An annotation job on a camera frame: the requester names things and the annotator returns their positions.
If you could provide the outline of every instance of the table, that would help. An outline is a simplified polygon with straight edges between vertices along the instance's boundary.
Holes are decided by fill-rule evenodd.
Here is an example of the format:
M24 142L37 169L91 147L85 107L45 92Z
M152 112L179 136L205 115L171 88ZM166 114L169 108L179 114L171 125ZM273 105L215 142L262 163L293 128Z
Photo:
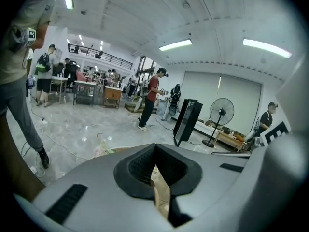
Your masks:
M62 83L64 83L64 95L66 95L66 86L67 86L67 78L65 77L58 77L58 76L52 76L52 82L56 85L60 84L60 95L59 95L59 102L61 102L61 94L62 94Z
M74 85L75 85L75 89L74 89L74 95L73 95L73 105L75 105L75 100L77 99L79 93L81 93L79 89L82 86L82 87L85 87L85 88L91 88L91 87L94 88L92 99L91 99L91 106L93 106L97 84L95 82L89 83L89 82L85 82L85 81L75 81Z
M122 90L116 87L105 86L104 96L103 96L103 106L114 106L119 108L120 98Z
M238 150L242 148L243 142L235 139L233 136L226 134L222 131L218 131L218 135L216 139L214 140L213 144L216 144L216 142L220 140L228 145L234 146L234 150L237 148Z

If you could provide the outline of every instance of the red shirt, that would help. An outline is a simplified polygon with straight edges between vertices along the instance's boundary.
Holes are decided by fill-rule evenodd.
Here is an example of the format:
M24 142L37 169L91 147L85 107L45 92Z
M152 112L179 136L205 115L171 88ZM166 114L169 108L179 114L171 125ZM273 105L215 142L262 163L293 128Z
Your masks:
M152 87L154 87L156 89L159 88L159 78L157 76L153 76L150 79L149 84L148 84L149 94L147 95L147 99L149 99L152 102L154 102L156 100L156 93L150 91Z

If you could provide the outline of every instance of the black shirt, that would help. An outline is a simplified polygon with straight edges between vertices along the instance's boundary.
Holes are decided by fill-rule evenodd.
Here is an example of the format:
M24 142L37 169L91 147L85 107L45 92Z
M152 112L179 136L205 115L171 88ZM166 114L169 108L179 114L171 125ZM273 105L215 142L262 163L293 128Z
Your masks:
M268 127L272 124L272 116L268 112L264 112L261 116L260 123L267 125ZM261 126L257 130L255 137L259 137L262 132L266 131Z

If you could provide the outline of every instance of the gray pants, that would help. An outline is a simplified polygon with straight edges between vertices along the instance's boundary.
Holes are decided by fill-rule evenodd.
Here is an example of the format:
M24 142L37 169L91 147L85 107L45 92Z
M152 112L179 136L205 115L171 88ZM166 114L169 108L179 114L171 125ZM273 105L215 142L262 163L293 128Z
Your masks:
M39 152L43 148L43 142L35 130L27 107L26 78L25 75L14 82L0 85L0 116L6 116L9 108L27 143Z

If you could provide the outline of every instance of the marble floor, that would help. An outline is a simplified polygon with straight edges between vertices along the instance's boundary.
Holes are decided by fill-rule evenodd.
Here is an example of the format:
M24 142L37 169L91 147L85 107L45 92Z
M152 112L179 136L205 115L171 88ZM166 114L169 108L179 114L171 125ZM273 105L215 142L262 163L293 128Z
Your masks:
M66 104L54 103L44 108L37 107L34 100L28 99L28 109L34 125L40 135L51 165L45 170L45 175L40 180L49 185L51 182L65 175L84 161L94 157L96 149L104 139L109 148L133 147L149 143L165 143L173 145L173 134L171 130L175 121L156 121L153 114L149 119L148 131L137 128L138 115L127 111L123 106L126 98L122 98L122 106L119 109L103 108L101 106L88 106L71 102ZM22 131L8 111L7 120L9 127L19 151L21 151L26 140ZM180 147L188 150L210 154L213 151L228 152L223 146L207 148L201 143L206 137L196 131L192 132L189 142L182 142ZM29 149L25 144L22 155ZM31 148L24 157L29 167L40 166L41 160L37 153Z

